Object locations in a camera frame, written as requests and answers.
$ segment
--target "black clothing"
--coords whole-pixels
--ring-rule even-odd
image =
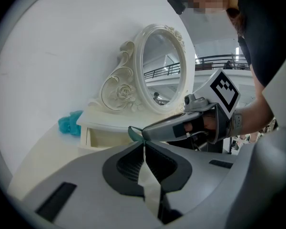
[[[238,7],[245,16],[240,47],[267,86],[286,58],[286,0],[238,0]]]
[[[227,63],[225,63],[225,65],[224,65],[224,70],[232,70],[233,69],[233,67],[231,66],[231,63],[229,62],[227,62]]]

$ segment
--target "mirror glass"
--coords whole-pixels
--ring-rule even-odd
[[[143,52],[143,73],[150,97],[165,105],[175,95],[180,80],[180,60],[173,43],[164,35],[152,34]]]

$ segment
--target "white mirror frame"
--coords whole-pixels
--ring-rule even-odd
[[[158,105],[153,98],[151,98],[143,73],[143,52],[145,44],[151,35],[159,34],[171,41],[177,50],[180,61],[180,81],[177,87],[177,91],[172,100],[165,105]],[[181,34],[173,27],[162,24],[151,24],[145,27],[134,40],[134,52],[133,52],[133,71],[138,93],[142,102],[152,111],[157,114],[166,114],[175,110],[181,102],[183,102],[184,90],[186,86],[186,59],[184,41]]]

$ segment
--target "person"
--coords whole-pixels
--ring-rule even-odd
[[[262,95],[286,58],[286,0],[187,0],[188,7],[199,12],[226,11],[238,34],[238,42],[250,66],[256,99],[236,109],[227,136],[261,130],[273,118]],[[204,128],[215,130],[215,117],[204,115]],[[184,124],[186,132],[192,123]]]
[[[224,65],[224,70],[232,70],[232,69],[233,67],[232,67],[231,61],[228,60]]]
[[[158,97],[159,97],[159,93],[158,93],[158,92],[155,92],[155,93],[153,94],[153,100],[154,100],[157,104],[160,105],[160,101],[159,101]]]
[[[243,64],[243,63],[238,63],[236,69],[237,69],[237,70],[243,70],[243,71],[244,71],[244,70],[246,69],[245,67],[246,67],[245,64]]]

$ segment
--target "gray plastic surface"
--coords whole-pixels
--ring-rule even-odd
[[[207,153],[156,143],[183,158],[192,165],[192,175],[185,186],[177,192],[167,193],[171,209],[186,214],[206,199],[222,182],[230,169],[209,164],[213,159],[234,163],[237,156]]]
[[[204,108],[209,104],[209,101],[203,97],[196,99],[194,94],[189,94],[184,98],[184,110],[188,111],[196,108]]]
[[[142,198],[120,195],[103,178],[104,162],[130,146],[113,147],[71,161],[38,184],[24,198],[24,204],[36,210],[62,182],[70,182],[77,188],[55,219],[55,225],[66,229],[159,227],[162,223]]]
[[[278,125],[286,128],[286,59],[263,90],[263,96],[275,115]]]
[[[35,210],[61,184],[78,185],[55,220],[63,228],[246,228],[286,185],[286,130],[262,137],[256,145],[244,145],[237,156],[206,153],[156,143],[192,165],[185,186],[167,193],[171,209],[184,215],[162,225],[139,197],[120,195],[102,177],[102,165],[119,146],[82,156],[41,182],[25,198]],[[233,163],[231,168],[212,165],[211,160]]]
[[[202,106],[199,108],[194,108],[194,109],[184,109],[184,111],[196,111],[196,112],[204,112],[204,111],[208,111],[212,108],[214,108],[216,106],[217,103],[211,103],[208,104],[207,106]]]
[[[199,118],[203,113],[201,112],[185,112],[184,115],[164,121],[161,123],[155,123],[150,126],[147,126],[142,131],[142,136],[145,140],[148,141],[178,141],[186,139],[186,132],[184,131],[183,123],[189,122],[191,120]],[[180,125],[180,128],[183,129],[184,135],[180,137],[175,137],[174,134],[174,127],[177,127]]]
[[[166,229],[247,228],[286,185],[286,130],[241,148],[219,186]]]

